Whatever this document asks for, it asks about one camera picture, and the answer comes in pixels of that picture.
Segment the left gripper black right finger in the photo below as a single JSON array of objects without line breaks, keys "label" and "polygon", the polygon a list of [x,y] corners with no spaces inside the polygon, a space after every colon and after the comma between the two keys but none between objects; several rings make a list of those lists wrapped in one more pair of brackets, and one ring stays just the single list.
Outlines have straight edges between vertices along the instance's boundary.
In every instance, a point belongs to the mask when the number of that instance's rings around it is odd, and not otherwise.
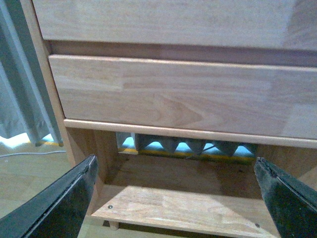
[{"label": "left gripper black right finger", "polygon": [[254,171],[280,236],[315,238],[317,192],[265,158],[257,158]]}]

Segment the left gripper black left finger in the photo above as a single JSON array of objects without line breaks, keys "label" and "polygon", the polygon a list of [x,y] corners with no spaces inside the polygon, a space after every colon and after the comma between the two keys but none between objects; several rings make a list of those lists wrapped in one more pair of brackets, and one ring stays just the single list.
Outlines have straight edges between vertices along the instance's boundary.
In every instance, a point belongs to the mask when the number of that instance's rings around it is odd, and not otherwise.
[{"label": "left gripper black left finger", "polygon": [[98,175],[90,155],[62,177],[0,220],[2,238],[76,238]]}]

